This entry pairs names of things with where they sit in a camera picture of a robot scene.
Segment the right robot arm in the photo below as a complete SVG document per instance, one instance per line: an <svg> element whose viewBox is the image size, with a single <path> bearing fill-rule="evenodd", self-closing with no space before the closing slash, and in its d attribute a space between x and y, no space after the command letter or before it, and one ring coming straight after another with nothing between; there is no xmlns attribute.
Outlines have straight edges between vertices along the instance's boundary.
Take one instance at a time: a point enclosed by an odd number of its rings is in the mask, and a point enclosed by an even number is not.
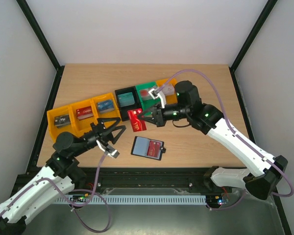
<svg viewBox="0 0 294 235"><path fill-rule="evenodd" d="M169 120L186 119L192 128L221 143L245 165L244 169L212 168L204 179L204 187L210 192L219 187L241 188L260 200L266 200L280 182L287 159L282 155L273 156L245 137L223 112L201 101L197 87L190 81L178 82L174 90L177 102L167 104L163 92L157 87L151 88L148 94L159 102L138 118L157 127L165 126Z"/></svg>

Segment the red VIP card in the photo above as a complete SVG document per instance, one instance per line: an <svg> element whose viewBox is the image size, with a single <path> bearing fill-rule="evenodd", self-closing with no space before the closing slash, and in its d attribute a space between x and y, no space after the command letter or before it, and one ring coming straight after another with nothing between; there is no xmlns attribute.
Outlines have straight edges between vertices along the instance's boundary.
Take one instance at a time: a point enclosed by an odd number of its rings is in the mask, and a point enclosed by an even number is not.
<svg viewBox="0 0 294 235"><path fill-rule="evenodd" d="M138 114L142 112L141 108L127 111L133 132L141 132L147 129L145 122L138 118Z"/></svg>

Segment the black leather card holder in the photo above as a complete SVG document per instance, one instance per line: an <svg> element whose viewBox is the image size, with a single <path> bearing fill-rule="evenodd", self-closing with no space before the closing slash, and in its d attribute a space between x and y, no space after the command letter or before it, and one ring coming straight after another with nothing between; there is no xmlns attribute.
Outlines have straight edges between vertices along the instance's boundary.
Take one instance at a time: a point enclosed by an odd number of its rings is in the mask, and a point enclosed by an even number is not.
<svg viewBox="0 0 294 235"><path fill-rule="evenodd" d="M166 148L163 141L135 136L131 155L160 161Z"/></svg>

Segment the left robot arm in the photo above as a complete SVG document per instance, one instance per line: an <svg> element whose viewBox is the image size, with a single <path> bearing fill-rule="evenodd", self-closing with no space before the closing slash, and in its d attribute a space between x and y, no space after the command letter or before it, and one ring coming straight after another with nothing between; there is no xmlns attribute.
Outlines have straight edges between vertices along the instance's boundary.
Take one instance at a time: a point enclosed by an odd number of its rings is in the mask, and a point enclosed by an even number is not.
<svg viewBox="0 0 294 235"><path fill-rule="evenodd" d="M21 235L26 226L41 211L63 198L74 211L89 204L96 188L89 192L86 201L69 199L70 192L83 192L86 182L85 172L78 166L79 155L98 147L102 152L99 164L105 157L117 158L119 155L113 145L126 130L120 125L119 117L98 118L91 123L91 130L77 137L70 132L62 132L53 144L55 152L45 166L18 192L0 204L0 235Z"/></svg>

